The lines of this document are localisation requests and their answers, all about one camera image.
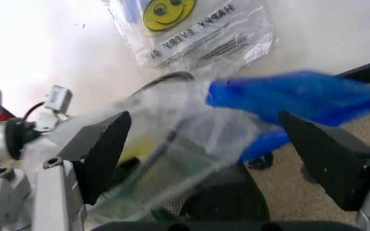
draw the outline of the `clear plastic bag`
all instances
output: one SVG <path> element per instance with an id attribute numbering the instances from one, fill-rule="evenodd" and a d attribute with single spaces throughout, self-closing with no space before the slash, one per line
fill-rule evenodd
<path id="1" fill-rule="evenodd" d="M 36 173 L 81 128 L 128 111 L 132 126 L 119 162 L 137 157 L 142 165 L 122 186 L 105 194 L 88 220 L 103 224 L 105 220 L 140 219 L 214 171 L 236 163 L 260 133 L 255 115 L 207 105 L 210 84 L 158 84 L 125 101 L 76 116 L 30 145 L 22 166 Z"/>
<path id="2" fill-rule="evenodd" d="M 273 42 L 260 0 L 111 0 L 109 11 L 147 77 L 227 77 Z"/>

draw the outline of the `smiley face bag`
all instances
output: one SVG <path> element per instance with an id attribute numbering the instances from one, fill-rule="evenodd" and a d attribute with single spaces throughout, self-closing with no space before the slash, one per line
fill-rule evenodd
<path id="1" fill-rule="evenodd" d="M 227 77 L 273 42 L 260 0 L 110 0 L 108 7 L 145 77 Z"/>

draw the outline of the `beige carpet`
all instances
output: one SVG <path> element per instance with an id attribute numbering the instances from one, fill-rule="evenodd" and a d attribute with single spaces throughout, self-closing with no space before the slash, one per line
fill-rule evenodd
<path id="1" fill-rule="evenodd" d="M 344 126 L 370 145 L 370 116 Z M 271 219 L 331 220 L 354 224 L 356 213 L 343 212 L 319 185 L 308 183 L 300 173 L 302 161 L 292 145 L 274 152 L 274 167 L 250 170 L 268 202 Z"/>

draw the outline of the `yellow smiley face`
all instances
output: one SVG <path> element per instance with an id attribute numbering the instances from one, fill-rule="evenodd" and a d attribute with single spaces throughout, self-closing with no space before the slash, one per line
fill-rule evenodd
<path id="1" fill-rule="evenodd" d="M 153 31 L 168 30 L 187 18 L 196 0 L 152 0 L 144 11 L 144 24 Z"/>

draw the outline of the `blue plastic piece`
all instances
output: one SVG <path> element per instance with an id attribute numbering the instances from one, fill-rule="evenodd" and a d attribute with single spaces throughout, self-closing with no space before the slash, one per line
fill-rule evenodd
<path id="1" fill-rule="evenodd" d="M 301 71 L 263 78 L 216 80 L 206 103 L 257 114 L 264 122 L 279 124 L 286 110 L 328 126 L 370 113 L 370 85 L 318 72 Z M 289 139 L 280 130 L 264 131 L 242 154 L 241 161 L 256 159 Z"/>

